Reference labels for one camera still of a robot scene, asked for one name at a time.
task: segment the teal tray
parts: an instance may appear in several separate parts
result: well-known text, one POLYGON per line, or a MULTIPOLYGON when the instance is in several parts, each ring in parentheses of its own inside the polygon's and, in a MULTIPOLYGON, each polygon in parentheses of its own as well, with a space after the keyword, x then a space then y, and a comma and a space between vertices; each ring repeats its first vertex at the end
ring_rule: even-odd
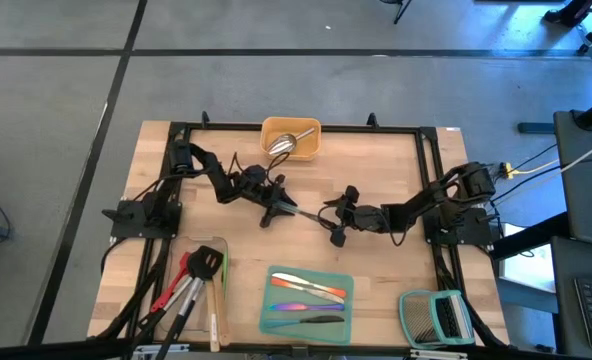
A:
POLYGON ((260 316, 259 328, 263 334, 280 335, 292 338, 307 339, 328 342, 338 345, 348 345, 352 336, 352 308, 354 299, 354 279, 349 275, 323 273, 317 271, 289 268, 284 266, 270 266, 265 281, 265 296, 263 298, 263 310, 260 316), (304 291, 288 289, 280 286, 272 286, 273 273, 282 272, 296 275, 307 281, 335 288, 344 289, 344 311, 274 311, 269 307, 279 303, 298 302, 308 305, 327 305, 335 302, 321 299, 304 291), (329 324, 296 324, 281 327, 266 327, 266 320, 293 320, 304 319, 320 315, 337 315, 345 319, 342 323, 329 324))

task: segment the white cable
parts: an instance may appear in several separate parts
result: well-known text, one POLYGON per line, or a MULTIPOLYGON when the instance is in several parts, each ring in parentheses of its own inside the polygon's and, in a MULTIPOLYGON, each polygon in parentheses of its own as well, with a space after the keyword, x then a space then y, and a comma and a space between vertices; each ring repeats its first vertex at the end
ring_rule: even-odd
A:
POLYGON ((512 195, 507 196, 505 199, 497 202, 495 205, 498 207, 498 206, 500 206, 500 204, 504 203, 505 201, 513 198, 514 196, 516 196, 516 195, 518 195, 520 193, 523 193, 523 192, 528 191, 528 190, 532 190, 534 188, 537 188, 537 187, 543 185, 544 183, 550 181, 551 179, 553 179, 553 178, 557 177, 558 175, 564 173, 565 171, 571 169, 573 166, 575 166, 579 162, 585 160, 585 158, 587 158, 591 154, 592 154, 592 149, 589 150, 588 152, 584 153, 583 155, 581 155, 578 159, 572 161, 569 165, 566 165, 564 168, 558 170, 555 174, 553 174, 553 175, 551 175, 551 176, 543 179, 542 181, 537 182, 536 184, 534 184, 532 186, 526 187, 526 188, 524 188, 524 189, 522 189, 520 191, 517 191, 517 192, 513 193, 512 195))

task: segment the metal grater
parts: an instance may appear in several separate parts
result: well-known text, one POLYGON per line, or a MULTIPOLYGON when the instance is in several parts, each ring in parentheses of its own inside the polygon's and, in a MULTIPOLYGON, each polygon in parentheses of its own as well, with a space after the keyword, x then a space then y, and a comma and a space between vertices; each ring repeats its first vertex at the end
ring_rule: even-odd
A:
POLYGON ((474 342, 460 291, 416 290, 400 298, 400 318, 410 344, 419 349, 474 342))

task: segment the wooden table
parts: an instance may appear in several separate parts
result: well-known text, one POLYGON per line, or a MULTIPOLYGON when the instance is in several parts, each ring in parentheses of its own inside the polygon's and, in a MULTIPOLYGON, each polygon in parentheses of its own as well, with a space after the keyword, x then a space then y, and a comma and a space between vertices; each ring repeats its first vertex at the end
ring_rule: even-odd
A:
MULTIPOLYGON (((125 188, 127 198, 158 178, 169 126, 169 122, 162 121, 143 123, 125 188)), ((445 171, 466 162, 460 130, 439 128, 437 131, 445 171)), ((259 138, 256 131, 193 130, 190 140, 214 152, 225 168, 235 151, 243 168, 253 164, 266 167, 269 160, 261 155, 259 138)), ((323 201, 339 197, 347 185, 354 185, 360 191, 359 204, 375 206, 405 202, 421 190, 413 136, 323 132, 322 139, 322 148, 313 161, 288 161, 273 171, 274 175, 285 174, 287 193, 304 210, 317 212, 323 201)), ((426 156, 431 163, 428 145, 426 156)), ((261 229, 258 223, 263 208, 243 199, 228 205, 218 204, 205 176, 184 180, 180 199, 184 207, 179 237, 219 236, 227 240, 230 270, 226 306, 232 343, 303 343, 263 335, 258 329, 270 265, 353 276, 351 345, 408 346, 399 320, 398 299, 409 290, 436 290, 434 264, 421 219, 399 248, 392 245, 387 234, 353 230, 347 231, 345 246, 336 248, 329 242, 327 230, 302 216, 278 217, 269 228, 261 229)), ((494 334, 507 342, 489 258, 473 246, 460 246, 459 250, 470 302, 494 334)), ((105 329, 132 295, 142 251, 142 239, 129 239, 109 255, 89 335, 105 329)), ((184 251, 172 245, 172 271, 174 266, 177 268, 175 259, 184 251)), ((164 329, 158 328, 155 339, 162 340, 164 335, 164 329)), ((202 328, 185 331, 179 339, 207 340, 208 333, 202 328)))

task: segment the floor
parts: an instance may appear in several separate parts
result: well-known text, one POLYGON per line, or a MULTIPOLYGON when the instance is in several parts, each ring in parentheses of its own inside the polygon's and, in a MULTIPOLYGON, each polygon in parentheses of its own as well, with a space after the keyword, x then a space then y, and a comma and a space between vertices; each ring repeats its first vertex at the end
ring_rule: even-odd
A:
MULTIPOLYGON (((555 142, 518 122, 592 105, 580 32, 540 19, 557 6, 415 1, 394 26, 396 7, 377 0, 0 0, 0 204, 14 225, 0 244, 0 346, 26 341, 63 239, 45 341, 85 337, 108 246, 100 210, 122 193, 143 120, 375 112, 381 125, 460 127, 471 160, 516 164, 555 142)), ((530 225, 564 208, 555 180, 500 211, 530 225)), ((553 345, 548 315, 504 310, 513 343, 553 345)))

